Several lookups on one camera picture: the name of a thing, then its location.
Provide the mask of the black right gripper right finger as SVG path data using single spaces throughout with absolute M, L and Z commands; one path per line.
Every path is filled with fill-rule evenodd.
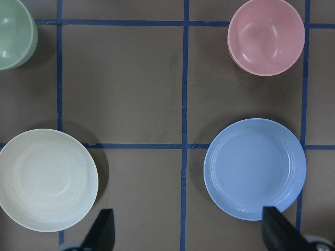
M 267 250 L 311 250 L 311 245 L 276 207 L 263 207 L 262 239 Z

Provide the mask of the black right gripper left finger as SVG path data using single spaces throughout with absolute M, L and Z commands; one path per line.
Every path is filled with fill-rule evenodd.
M 113 209 L 102 209 L 81 244 L 81 250 L 113 250 L 115 222 Z

